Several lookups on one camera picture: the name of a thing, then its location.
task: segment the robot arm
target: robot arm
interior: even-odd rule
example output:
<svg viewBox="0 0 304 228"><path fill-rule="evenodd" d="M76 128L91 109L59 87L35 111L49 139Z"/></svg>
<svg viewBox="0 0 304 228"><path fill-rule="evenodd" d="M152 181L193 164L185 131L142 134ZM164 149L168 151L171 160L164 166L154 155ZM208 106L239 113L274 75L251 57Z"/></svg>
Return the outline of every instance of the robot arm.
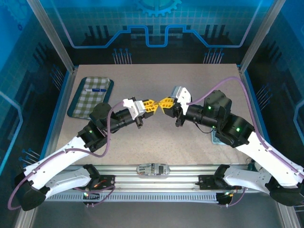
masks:
<svg viewBox="0 0 304 228"><path fill-rule="evenodd" d="M136 101L135 98L125 99L123 105L127 107L110 116L110 132L115 133L122 127L136 123L138 128L143 125L143 119L149 118L154 113L146 112L143 101ZM91 190L100 182L100 175L92 165L85 165L83 168L64 174L59 174L69 165L77 160L92 154L107 142L107 117L111 107L109 104L98 104L90 114L91 121L83 130L78 132L65 146L52 153L48 157L27 166L21 170L15 178L17 186L25 177L33 173L17 190L16 196L19 199L23 210L31 210L40 205L46 198L75 187L84 187ZM48 160L45 165L37 167Z"/></svg>
<svg viewBox="0 0 304 228"><path fill-rule="evenodd" d="M292 206L304 200L303 167L287 159L264 139L260 142L254 127L242 117L230 113L232 102L219 90L204 100L204 106L187 105L191 95L186 88L177 86L171 97L173 106L163 109L170 117L177 118L175 125L184 122L211 127L222 142L245 153L260 164L265 171L238 170L221 165L215 173L221 186L243 186L269 194L274 200Z"/></svg>

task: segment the pen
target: pen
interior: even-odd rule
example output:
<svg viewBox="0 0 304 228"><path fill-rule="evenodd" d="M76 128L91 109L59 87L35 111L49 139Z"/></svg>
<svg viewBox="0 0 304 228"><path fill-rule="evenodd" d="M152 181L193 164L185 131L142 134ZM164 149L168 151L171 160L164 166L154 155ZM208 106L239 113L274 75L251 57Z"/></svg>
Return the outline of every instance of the pen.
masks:
<svg viewBox="0 0 304 228"><path fill-rule="evenodd" d="M86 92L106 92L106 89L85 89Z"/></svg>

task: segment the wire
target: wire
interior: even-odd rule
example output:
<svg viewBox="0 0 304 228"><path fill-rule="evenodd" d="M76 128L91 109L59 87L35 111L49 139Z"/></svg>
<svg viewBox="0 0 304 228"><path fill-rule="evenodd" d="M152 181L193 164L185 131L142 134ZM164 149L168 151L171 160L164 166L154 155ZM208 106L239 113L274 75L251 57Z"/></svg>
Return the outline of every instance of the wire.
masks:
<svg viewBox="0 0 304 228"><path fill-rule="evenodd" d="M106 187L104 189L101 189L101 190L92 190L92 191L86 191L86 190L83 190L83 189L80 189L80 188L74 188L74 189L78 190L78 191L81 191L81 192L87 192L87 193L100 193L100 192L102 192L104 190L112 189L110 191L110 193L107 194L107 196L105 198L103 198L100 202L98 202L98 203L92 203L92 204L87 204L88 207L92 207L93 208L94 206L103 203L107 198L109 198L110 195L114 192L115 188L116 187L114 185L111 185L111 186L108 186L108 187Z"/></svg>
<svg viewBox="0 0 304 228"><path fill-rule="evenodd" d="M227 77L225 78L224 80L220 81L218 84L216 84L209 92L207 92L204 96L202 96L201 98L193 101L193 102L190 102L190 103L187 103L187 105L193 105L193 104L196 104L200 101L202 101L203 99L205 99L208 95L210 95L215 89L217 89L218 87L220 87L222 84L228 82L228 81L231 81L231 80L236 80L241 86L242 86L242 89L243 89L243 92L244 92L244 95L245 95L245 98L246 98L246 101L247 101L247 105L248 105L248 109L249 109L249 113L250 113L250 117L251 117L251 120L252 120L252 123L253 123L253 126L254 126L254 129L255 129L255 132L256 132L256 136L257 138L259 139L260 143L264 146L264 148L266 150L269 149L269 147L266 145L265 141L263 140L262 136L261 136L261 133L259 132L258 130L258 127L257 127L257 122L256 122L256 119L253 115L253 110L252 110L252 107L251 107L251 102L249 100L249 96L248 96L248 93L246 91L246 88L244 86L244 84L242 83L241 79L237 78L237 77ZM290 168L293 172L295 172L296 174L298 174L302 179L304 179L304 175L302 173L300 173L295 167L293 167L291 164L289 164L287 161L285 161L283 158L280 157L280 155L278 155L276 152L274 152L272 150L272 148L270 148L270 150L268 150L268 152L270 152L273 156L275 156L280 162L282 162L284 165L286 165L288 168Z"/></svg>
<svg viewBox="0 0 304 228"><path fill-rule="evenodd" d="M238 198L238 200L235 201L234 203L232 203L232 200L231 200L231 202L227 205L227 207L232 207L232 206L236 205L237 203L239 203L243 199L245 192L246 192L246 188L244 188L243 193L240 196L240 198Z"/></svg>
<svg viewBox="0 0 304 228"><path fill-rule="evenodd" d="M209 133L211 133L211 132L213 132L213 128L212 128L212 130L210 131L210 132L204 132L204 131L202 131L201 129L200 129L200 127L198 126L198 124L197 123L194 123L195 124L195 126L201 131L201 132L203 132L204 134L209 134Z"/></svg>
<svg viewBox="0 0 304 228"><path fill-rule="evenodd" d="M27 181L31 176L33 176L34 174L36 174L37 171L38 171L42 166L44 166L46 163L48 163L50 160L52 160L52 159L54 159L54 158L56 158L56 157L62 155L63 153L67 153L67 152L70 152L70 151L79 151L79 152L88 153L88 154L93 155L93 156L95 156L95 157L97 157L97 158L102 158L102 157L104 157L104 156L107 154L107 152L108 152L108 150L109 150L109 148L110 148L110 134L111 134L111 127L110 127L111 122L110 122L110 121L111 121L111 114L112 114L112 112L114 111L114 109L115 109L116 107L118 107L118 106L120 106L120 105L122 105L122 104L123 104L123 102L117 103L116 105L114 105L114 106L110 109L110 111L109 111L109 113L108 113L108 117L107 117L107 140L106 140L106 147L105 147L105 150L104 150L104 153L103 153L103 154L101 154L101 155L94 154L93 152L86 151L86 150L83 150L83 149L80 149L80 148L69 148L69 149L65 149L65 150L63 150L63 151L60 151L60 152L58 152L58 153L53 154L52 156L50 156L50 157L48 157L47 159L45 159L45 161L41 162L41 164L40 164L39 166L37 166L35 169L33 169L32 172L31 172L30 174L28 174L27 176L25 176L25 177L22 179L22 181L19 182L19 184L15 187L15 189L13 190L13 192L11 193L11 195L10 195L10 197L9 197L8 209L9 209L9 210L16 210L16 209L19 209L19 208L21 207L21 206L12 207L12 205L11 205L11 203L12 203L12 201L13 201L13 198L14 198L15 195L16 195L16 192L18 191L18 189L21 187L21 185L22 185L25 181Z"/></svg>

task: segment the small green mat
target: small green mat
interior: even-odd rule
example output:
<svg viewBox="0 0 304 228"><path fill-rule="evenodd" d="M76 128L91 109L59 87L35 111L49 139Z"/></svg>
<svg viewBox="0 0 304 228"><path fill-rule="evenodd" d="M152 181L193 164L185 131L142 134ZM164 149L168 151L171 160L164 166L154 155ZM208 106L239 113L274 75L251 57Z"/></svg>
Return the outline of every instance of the small green mat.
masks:
<svg viewBox="0 0 304 228"><path fill-rule="evenodd" d="M85 77L81 80L71 105L69 117L90 119L90 113L101 102L108 102L114 82L106 77ZM106 89L106 92L87 92L86 89Z"/></svg>

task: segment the enclosure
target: enclosure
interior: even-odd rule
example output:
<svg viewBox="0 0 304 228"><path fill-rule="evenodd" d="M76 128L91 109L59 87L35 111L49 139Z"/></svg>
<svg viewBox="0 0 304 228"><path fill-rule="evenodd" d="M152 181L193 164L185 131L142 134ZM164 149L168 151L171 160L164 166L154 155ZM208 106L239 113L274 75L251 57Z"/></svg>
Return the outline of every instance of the enclosure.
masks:
<svg viewBox="0 0 304 228"><path fill-rule="evenodd" d="M82 79L89 76L114 81L111 106L133 96L160 101L174 86L187 87L196 99L222 79L236 76L246 86L266 141L304 166L303 10L301 0L0 0L3 227L92 227L101 222L86 214L77 200L49 200L28 212L7 209L19 168L58 150L87 124L86 119L69 117L67 111ZM231 111L252 122L239 84L228 82L220 89L232 100ZM120 178L121 192L157 193L151 187L155 180L137 179L134 168L166 163L173 173L171 179L159 181L158 188L192 194L197 190L195 180L187 175L209 174L219 164L247 168L245 154L213 144L210 134L202 134L193 124L176 128L174 123L159 110L153 120L144 120L140 130L132 125L115 133L104 158L85 157L66 171L93 164ZM132 207L137 221L133 223L124 214ZM159 227L199 226L216 216L221 219L206 224L232 227L236 221L240 227L302 227L304 215L302 205L279 205L254 191L229 212L186 200L115 201L96 211L105 214L104 227L139 227L153 222L148 212L144 218L135 215L146 207L159 210L158 218L162 211L170 211ZM118 208L121 220L109 212ZM205 216L198 218L198 211ZM79 214L83 219L73 217ZM181 217L170 223L176 214Z"/></svg>

